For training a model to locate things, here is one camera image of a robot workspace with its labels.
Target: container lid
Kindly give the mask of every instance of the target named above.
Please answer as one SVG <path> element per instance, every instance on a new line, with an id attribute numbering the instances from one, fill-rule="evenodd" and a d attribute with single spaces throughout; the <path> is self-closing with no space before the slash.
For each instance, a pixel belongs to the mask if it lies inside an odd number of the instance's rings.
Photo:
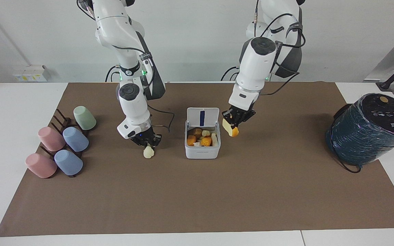
<path id="1" fill-rule="evenodd" d="M 362 102 L 367 120 L 394 134 L 394 98 L 382 94 L 368 94 Z"/>
<path id="2" fill-rule="evenodd" d="M 188 108 L 186 119 L 191 126 L 215 126 L 219 114 L 219 108 Z"/>

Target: plastic food item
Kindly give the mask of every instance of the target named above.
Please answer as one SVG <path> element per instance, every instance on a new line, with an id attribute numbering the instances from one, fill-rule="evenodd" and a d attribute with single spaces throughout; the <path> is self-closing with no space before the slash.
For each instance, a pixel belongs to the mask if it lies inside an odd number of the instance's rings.
<path id="1" fill-rule="evenodd" d="M 202 146 L 209 147 L 209 146 L 211 146 L 211 143 L 212 143 L 212 138 L 211 138 L 211 137 L 204 137 L 204 138 L 201 140 L 201 145 L 202 145 Z"/>
<path id="2" fill-rule="evenodd" d="M 238 128 L 235 127 L 234 129 L 232 129 L 229 122 L 227 122 L 225 119 L 223 119 L 223 128 L 227 131 L 227 133 L 231 137 L 236 137 L 239 134 Z"/>
<path id="3" fill-rule="evenodd" d="M 188 146 L 194 146 L 195 142 L 197 142 L 197 137 L 194 135 L 189 135 L 186 139 L 186 144 L 188 144 Z"/>
<path id="4" fill-rule="evenodd" d="M 196 136 L 197 139 L 201 138 L 201 133 L 202 133 L 202 129 L 201 128 L 194 128 L 188 131 L 188 136 L 189 135 L 194 135 Z"/>
<path id="5" fill-rule="evenodd" d="M 150 145 L 147 145 L 147 147 L 144 149 L 144 157 L 150 159 L 154 155 L 155 155 L 155 151 L 152 149 Z"/>
<path id="6" fill-rule="evenodd" d="M 219 142 L 217 140 L 217 134 L 212 133 L 211 138 L 212 138 L 212 146 L 217 147 L 219 145 Z"/>
<path id="7" fill-rule="evenodd" d="M 202 133 L 201 133 L 201 135 L 202 135 L 203 137 L 209 137 L 209 136 L 211 135 L 211 131 L 203 130 Z"/>

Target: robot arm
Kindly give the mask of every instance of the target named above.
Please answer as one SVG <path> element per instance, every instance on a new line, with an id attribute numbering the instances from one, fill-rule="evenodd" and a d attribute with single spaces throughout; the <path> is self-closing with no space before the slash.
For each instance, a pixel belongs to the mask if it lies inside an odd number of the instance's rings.
<path id="1" fill-rule="evenodd" d="M 255 115 L 253 105 L 270 73 L 287 78 L 298 74 L 302 60 L 302 10 L 296 0 L 262 0 L 264 22 L 251 23 L 240 56 L 239 74 L 224 111 L 223 126 L 231 133 L 239 124 Z"/>
<path id="2" fill-rule="evenodd" d="M 153 131 L 147 100 L 165 93 L 152 55 L 144 41 L 144 28 L 132 20 L 125 7 L 134 0 L 79 0 L 97 22 L 97 41 L 114 52 L 119 61 L 120 81 L 117 97 L 125 120 L 117 127 L 125 138 L 137 145 L 155 147 L 161 135 Z"/>

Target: white table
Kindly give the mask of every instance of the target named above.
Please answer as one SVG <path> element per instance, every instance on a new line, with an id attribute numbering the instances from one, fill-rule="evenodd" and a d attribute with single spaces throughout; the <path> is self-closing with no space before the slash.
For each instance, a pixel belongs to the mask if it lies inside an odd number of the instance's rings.
<path id="1" fill-rule="evenodd" d="M 26 170 L 25 158 L 39 145 L 37 131 L 52 117 L 67 84 L 0 84 L 0 222 Z M 339 83 L 347 103 L 380 92 L 375 84 Z M 380 158 L 394 184 L 394 150 Z M 0 238 L 0 245 L 272 245 L 388 246 L 394 229 L 289 232 L 225 232 L 127 235 L 52 235 Z"/>

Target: yellow toy food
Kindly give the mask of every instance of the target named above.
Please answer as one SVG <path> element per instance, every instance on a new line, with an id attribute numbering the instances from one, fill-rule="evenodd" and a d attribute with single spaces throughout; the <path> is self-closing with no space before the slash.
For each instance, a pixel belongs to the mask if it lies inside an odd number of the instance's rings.
<path id="1" fill-rule="evenodd" d="M 194 135 L 189 135 L 188 138 L 186 139 L 186 144 L 188 146 L 194 146 L 194 143 L 197 142 L 197 138 Z"/>
<path id="2" fill-rule="evenodd" d="M 203 130 L 203 131 L 201 132 L 201 135 L 202 135 L 203 137 L 209 137 L 209 136 L 211 135 L 211 131 Z"/>
<path id="3" fill-rule="evenodd" d="M 227 131 L 227 133 L 231 137 L 236 137 L 239 134 L 238 128 L 235 127 L 234 129 L 232 129 L 230 124 L 225 119 L 223 119 L 223 128 Z"/>
<path id="4" fill-rule="evenodd" d="M 211 143 L 212 143 L 212 138 L 211 138 L 211 137 L 204 137 L 204 138 L 201 140 L 201 145 L 202 145 L 202 146 L 209 147 L 209 146 L 211 146 Z"/>
<path id="5" fill-rule="evenodd" d="M 211 138 L 212 138 L 212 146 L 217 147 L 219 145 L 219 141 L 217 140 L 217 134 L 212 133 Z"/>

